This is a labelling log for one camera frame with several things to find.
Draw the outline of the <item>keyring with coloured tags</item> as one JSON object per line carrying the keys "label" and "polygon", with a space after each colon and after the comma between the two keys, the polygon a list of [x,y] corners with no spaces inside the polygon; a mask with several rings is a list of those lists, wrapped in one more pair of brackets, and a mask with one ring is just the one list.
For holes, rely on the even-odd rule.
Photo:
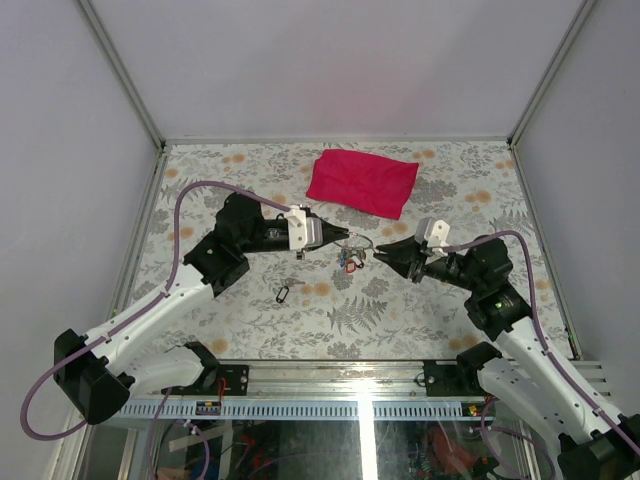
{"label": "keyring with coloured tags", "polygon": [[339,248],[339,266],[348,275],[363,269],[368,254],[376,252],[374,242],[357,232],[349,232],[346,239],[334,241],[333,244]]}

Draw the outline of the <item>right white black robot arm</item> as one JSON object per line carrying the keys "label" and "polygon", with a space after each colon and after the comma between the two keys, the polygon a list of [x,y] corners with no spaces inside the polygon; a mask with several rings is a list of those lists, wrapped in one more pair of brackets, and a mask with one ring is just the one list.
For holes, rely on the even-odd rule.
{"label": "right white black robot arm", "polygon": [[470,292],[464,307],[487,341],[458,357],[458,387],[504,403],[545,442],[565,479],[625,479],[639,470],[639,417],[604,399],[559,353],[538,319],[533,296],[509,281],[504,233],[459,246],[407,238],[375,258],[414,283],[428,277]]}

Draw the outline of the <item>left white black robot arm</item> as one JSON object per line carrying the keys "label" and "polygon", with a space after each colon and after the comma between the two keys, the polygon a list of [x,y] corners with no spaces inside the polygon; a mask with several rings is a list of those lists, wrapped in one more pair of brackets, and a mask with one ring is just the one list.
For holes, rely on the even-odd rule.
{"label": "left white black robot arm", "polygon": [[307,208],[288,207],[266,219],[257,196],[232,193],[213,230],[173,265],[164,284],[84,335],[69,329],[58,336],[54,360],[63,366],[54,381],[89,425],[110,419],[139,394],[217,395],[224,382],[220,363],[201,342],[150,356],[142,356],[143,347],[234,285],[249,270],[249,254],[302,255],[348,236]]}

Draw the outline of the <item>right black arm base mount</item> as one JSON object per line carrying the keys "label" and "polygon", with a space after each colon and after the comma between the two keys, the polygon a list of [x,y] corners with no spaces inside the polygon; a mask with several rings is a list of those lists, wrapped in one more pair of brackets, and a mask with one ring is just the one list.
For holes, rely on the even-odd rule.
{"label": "right black arm base mount", "polygon": [[478,371],[482,366],[475,354],[463,352],[454,361],[425,360],[424,389],[428,397],[483,396]]}

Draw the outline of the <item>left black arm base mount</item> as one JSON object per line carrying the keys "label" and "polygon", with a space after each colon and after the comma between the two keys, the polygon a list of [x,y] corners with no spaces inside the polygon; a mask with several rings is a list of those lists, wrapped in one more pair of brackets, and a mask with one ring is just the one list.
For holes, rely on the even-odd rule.
{"label": "left black arm base mount", "polygon": [[194,384],[172,389],[174,395],[240,397],[246,396],[250,367],[246,364],[222,364],[215,371],[204,373]]}

